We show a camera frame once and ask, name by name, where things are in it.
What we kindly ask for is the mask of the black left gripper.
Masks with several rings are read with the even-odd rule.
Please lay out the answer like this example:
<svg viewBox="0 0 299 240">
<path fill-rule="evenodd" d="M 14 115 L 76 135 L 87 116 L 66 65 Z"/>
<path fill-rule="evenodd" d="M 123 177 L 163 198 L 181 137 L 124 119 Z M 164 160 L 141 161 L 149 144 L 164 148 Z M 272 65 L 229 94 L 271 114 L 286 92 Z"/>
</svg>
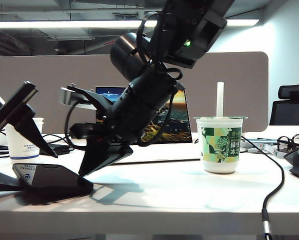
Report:
<svg viewBox="0 0 299 240">
<path fill-rule="evenodd" d="M 58 158 L 58 155 L 43 139 L 33 117 L 35 111 L 27 102 L 37 93 L 36 86 L 25 81 L 8 101 L 0 97 L 0 131 L 7 125 L 14 126 L 23 137 L 43 150 L 49 156 Z M 0 192 L 22 191 L 24 187 L 17 178 L 0 172 Z"/>
</svg>

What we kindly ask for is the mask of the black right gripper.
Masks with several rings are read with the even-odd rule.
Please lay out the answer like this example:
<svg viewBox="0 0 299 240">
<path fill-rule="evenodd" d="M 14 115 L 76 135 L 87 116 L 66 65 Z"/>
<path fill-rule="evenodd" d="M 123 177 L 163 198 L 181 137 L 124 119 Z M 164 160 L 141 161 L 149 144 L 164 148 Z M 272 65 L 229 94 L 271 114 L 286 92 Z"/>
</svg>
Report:
<svg viewBox="0 0 299 240">
<path fill-rule="evenodd" d="M 140 121 L 136 118 L 75 123 L 69 128 L 74 139 L 85 139 L 86 145 L 75 149 L 85 150 L 78 174 L 89 175 L 133 154 L 130 145 L 140 136 Z"/>
</svg>

